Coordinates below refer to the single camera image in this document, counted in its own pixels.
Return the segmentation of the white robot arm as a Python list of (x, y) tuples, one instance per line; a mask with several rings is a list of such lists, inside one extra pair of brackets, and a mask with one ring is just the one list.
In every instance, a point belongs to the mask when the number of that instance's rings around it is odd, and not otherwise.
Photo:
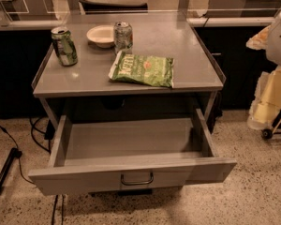
[(274, 71), (261, 73), (247, 119), (250, 128), (272, 128), (281, 110), (281, 11), (270, 25), (246, 42), (246, 47), (264, 50), (266, 58), (276, 64)]

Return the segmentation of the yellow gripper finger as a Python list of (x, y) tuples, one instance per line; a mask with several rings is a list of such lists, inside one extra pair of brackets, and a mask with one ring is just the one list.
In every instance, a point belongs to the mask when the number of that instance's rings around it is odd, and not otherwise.
[(254, 96), (247, 124), (255, 130), (270, 128), (281, 110), (281, 66), (261, 73)]

